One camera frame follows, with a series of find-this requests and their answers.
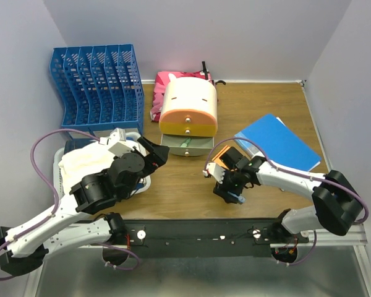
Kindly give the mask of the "orange paperback book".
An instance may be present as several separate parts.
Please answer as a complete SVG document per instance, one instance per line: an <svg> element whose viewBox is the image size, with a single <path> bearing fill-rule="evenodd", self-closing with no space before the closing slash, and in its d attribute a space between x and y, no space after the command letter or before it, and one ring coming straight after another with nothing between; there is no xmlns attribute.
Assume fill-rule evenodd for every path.
<svg viewBox="0 0 371 297"><path fill-rule="evenodd" d="M224 146L212 159L219 166L232 170L234 168L234 147Z"/></svg>

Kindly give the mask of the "grey bottom drawer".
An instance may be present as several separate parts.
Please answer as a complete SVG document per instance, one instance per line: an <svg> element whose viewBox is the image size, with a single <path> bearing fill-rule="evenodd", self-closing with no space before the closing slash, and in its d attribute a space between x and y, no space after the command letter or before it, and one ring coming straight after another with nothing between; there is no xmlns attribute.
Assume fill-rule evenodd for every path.
<svg viewBox="0 0 371 297"><path fill-rule="evenodd" d="M186 138L191 138L190 144L187 147L180 147ZM161 136L161 145L168 146L169 152L173 155L182 157L197 157L210 152L210 150L214 147L214 138L163 134Z"/></svg>

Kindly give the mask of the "yellow drawer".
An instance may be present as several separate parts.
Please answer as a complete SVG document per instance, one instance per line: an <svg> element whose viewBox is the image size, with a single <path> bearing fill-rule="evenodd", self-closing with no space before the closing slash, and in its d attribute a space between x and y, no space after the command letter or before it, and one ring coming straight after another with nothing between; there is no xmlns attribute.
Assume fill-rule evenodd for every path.
<svg viewBox="0 0 371 297"><path fill-rule="evenodd" d="M218 129L216 125L211 124L166 122L160 122L159 128L162 134L195 137L214 137Z"/></svg>

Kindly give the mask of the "blue correction tape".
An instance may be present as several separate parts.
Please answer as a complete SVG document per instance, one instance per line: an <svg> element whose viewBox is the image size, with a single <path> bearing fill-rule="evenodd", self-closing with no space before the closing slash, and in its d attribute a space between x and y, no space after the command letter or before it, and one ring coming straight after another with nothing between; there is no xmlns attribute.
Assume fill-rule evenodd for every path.
<svg viewBox="0 0 371 297"><path fill-rule="evenodd" d="M231 193L231 195L234 197L234 200L237 204L243 204L245 202L245 198L240 195L235 195L234 193Z"/></svg>

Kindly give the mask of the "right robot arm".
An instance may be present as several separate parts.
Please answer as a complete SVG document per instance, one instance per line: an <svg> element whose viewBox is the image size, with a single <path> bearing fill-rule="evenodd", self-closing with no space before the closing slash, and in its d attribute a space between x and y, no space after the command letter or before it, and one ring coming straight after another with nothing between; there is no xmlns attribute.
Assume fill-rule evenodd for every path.
<svg viewBox="0 0 371 297"><path fill-rule="evenodd" d="M243 190L254 186L277 187L313 203L303 209L284 210L267 227L268 237L281 243L309 230L325 229L344 236L364 209L358 193L339 171L323 174L296 170L261 155L248 159L234 147L219 159L221 163L207 163L203 174L215 179L214 194L228 204L243 203Z"/></svg>

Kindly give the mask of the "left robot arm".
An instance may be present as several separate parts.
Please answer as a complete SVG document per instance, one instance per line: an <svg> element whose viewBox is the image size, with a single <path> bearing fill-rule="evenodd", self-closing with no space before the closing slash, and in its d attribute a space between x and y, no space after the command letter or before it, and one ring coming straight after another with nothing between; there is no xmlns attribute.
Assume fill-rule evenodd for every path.
<svg viewBox="0 0 371 297"><path fill-rule="evenodd" d="M0 227L0 269L12 279L71 248L124 243L127 231L118 213L78 228L71 224L130 199L168 155L167 146L117 132L64 154L59 162L64 195L54 191L52 207L17 227Z"/></svg>

